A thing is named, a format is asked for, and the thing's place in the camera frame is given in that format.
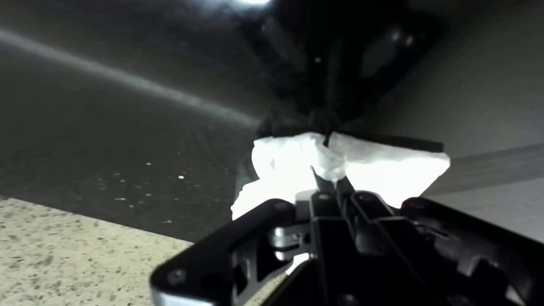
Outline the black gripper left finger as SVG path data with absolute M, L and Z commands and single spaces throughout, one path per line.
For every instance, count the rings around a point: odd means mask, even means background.
M 160 264 L 153 306 L 243 306 L 311 250 L 309 199 L 268 199 Z

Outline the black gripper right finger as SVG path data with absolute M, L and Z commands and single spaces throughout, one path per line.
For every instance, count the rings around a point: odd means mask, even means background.
M 336 185 L 336 287 L 360 306 L 544 306 L 544 245 L 411 197 Z

